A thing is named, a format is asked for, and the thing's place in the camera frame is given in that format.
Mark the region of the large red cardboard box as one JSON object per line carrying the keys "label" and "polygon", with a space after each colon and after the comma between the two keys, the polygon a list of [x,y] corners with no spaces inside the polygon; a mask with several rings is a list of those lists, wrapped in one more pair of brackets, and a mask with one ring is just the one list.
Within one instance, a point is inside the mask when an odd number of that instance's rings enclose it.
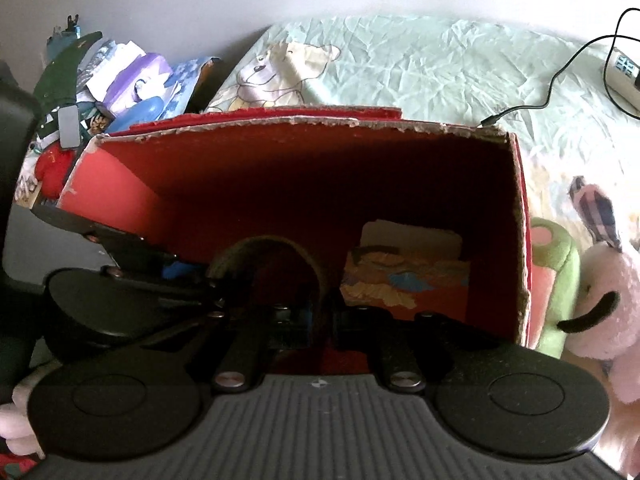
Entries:
{"label": "large red cardboard box", "polygon": [[93,138],[58,208],[204,263],[241,240],[281,237],[330,282],[368,222],[455,232],[472,260],[466,318],[527,340],[524,172],[518,140],[496,128],[412,122],[386,107],[186,114]]}

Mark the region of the blue oval case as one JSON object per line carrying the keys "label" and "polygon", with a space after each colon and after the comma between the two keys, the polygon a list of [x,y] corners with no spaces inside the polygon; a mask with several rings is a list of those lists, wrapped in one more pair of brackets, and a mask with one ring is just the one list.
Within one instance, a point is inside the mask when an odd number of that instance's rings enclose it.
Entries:
{"label": "blue oval case", "polygon": [[165,102],[159,96],[153,96],[147,100],[137,102],[124,114],[115,118],[104,132],[107,134],[127,131],[130,127],[154,122],[163,113]]}

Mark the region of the small red patterned box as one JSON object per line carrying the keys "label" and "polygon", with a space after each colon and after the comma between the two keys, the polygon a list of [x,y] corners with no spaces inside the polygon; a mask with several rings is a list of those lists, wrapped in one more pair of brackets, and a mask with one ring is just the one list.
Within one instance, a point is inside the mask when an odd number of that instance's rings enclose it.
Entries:
{"label": "small red patterned box", "polygon": [[436,312],[463,321],[470,267],[457,233],[375,220],[348,253],[341,293],[350,306],[382,308],[398,320]]}

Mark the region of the green patterned bed sheet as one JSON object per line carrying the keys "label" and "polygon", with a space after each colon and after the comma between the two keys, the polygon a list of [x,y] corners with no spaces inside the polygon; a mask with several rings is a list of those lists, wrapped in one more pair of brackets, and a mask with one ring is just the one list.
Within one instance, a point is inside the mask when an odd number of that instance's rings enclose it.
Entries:
{"label": "green patterned bed sheet", "polygon": [[568,191],[574,177],[611,197],[616,224],[639,236],[639,121],[608,86],[608,40],[590,47],[500,24],[373,15],[268,28],[208,103],[385,106],[405,118],[514,133],[530,212],[590,240]]}

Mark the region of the purple tissue pack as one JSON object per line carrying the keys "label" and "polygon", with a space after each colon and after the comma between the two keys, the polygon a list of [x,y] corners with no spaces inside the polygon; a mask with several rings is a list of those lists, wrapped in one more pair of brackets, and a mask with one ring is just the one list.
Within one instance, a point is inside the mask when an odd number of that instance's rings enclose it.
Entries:
{"label": "purple tissue pack", "polygon": [[137,103],[162,94],[171,74],[172,69],[163,55],[138,56],[116,76],[102,104],[112,116],[119,117]]}

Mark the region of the dark green cloth item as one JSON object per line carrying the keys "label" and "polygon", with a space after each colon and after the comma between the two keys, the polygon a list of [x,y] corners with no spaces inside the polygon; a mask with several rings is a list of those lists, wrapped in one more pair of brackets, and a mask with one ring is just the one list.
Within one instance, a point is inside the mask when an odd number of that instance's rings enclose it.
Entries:
{"label": "dark green cloth item", "polygon": [[47,40],[49,63],[36,83],[34,96],[41,107],[43,127],[56,108],[76,103],[78,66],[90,48],[103,37],[102,32],[79,37],[77,32],[55,29]]}

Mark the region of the pink plush rabbit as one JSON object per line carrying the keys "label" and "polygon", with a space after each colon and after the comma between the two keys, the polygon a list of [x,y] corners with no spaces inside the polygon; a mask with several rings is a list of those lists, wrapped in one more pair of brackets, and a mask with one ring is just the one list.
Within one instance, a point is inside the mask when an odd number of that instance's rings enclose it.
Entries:
{"label": "pink plush rabbit", "polygon": [[559,322],[565,348],[606,365],[612,390],[623,403],[639,400],[639,252],[617,229],[612,200],[576,177],[570,201],[593,245],[580,256],[574,318]]}

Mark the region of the green plush toy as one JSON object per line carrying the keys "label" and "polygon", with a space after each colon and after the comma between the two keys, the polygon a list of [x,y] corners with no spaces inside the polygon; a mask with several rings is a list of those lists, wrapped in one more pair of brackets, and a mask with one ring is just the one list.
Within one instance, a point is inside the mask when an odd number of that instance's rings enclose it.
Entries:
{"label": "green plush toy", "polygon": [[566,229],[547,219],[530,220],[529,234],[533,266],[527,347],[559,359],[566,333],[558,323],[573,316],[579,287],[579,250]]}

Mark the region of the blue checkered cloth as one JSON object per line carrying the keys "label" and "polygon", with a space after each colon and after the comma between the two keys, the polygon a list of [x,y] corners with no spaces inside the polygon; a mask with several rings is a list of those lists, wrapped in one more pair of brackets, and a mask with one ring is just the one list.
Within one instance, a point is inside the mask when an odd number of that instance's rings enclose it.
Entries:
{"label": "blue checkered cloth", "polygon": [[171,65],[172,73],[165,82],[165,87],[171,90],[171,96],[160,119],[174,118],[186,111],[201,76],[216,62],[219,62],[216,56],[204,56]]}

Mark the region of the white power strip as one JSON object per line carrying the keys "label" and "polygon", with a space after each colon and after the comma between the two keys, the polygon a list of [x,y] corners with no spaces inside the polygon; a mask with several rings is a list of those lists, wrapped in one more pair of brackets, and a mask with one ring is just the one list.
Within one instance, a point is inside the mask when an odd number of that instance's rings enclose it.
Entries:
{"label": "white power strip", "polygon": [[622,51],[614,49],[604,74],[608,86],[638,110],[639,65]]}

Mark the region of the round woven basket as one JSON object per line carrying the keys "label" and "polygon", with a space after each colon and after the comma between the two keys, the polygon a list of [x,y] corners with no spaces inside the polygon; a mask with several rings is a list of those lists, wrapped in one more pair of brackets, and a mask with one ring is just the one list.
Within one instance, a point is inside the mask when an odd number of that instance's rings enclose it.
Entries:
{"label": "round woven basket", "polygon": [[210,266],[219,305],[235,321],[309,328],[323,296],[317,266],[302,248],[277,237],[254,237]]}

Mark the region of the red plush toy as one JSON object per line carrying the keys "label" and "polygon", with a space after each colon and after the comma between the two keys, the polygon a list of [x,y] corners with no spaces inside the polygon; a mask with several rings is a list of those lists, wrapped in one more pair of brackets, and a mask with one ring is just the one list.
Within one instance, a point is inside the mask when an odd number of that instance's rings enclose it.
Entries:
{"label": "red plush toy", "polygon": [[35,177],[41,183],[44,198],[57,200],[60,197],[75,157],[75,150],[61,148],[58,141],[40,155],[35,166]]}

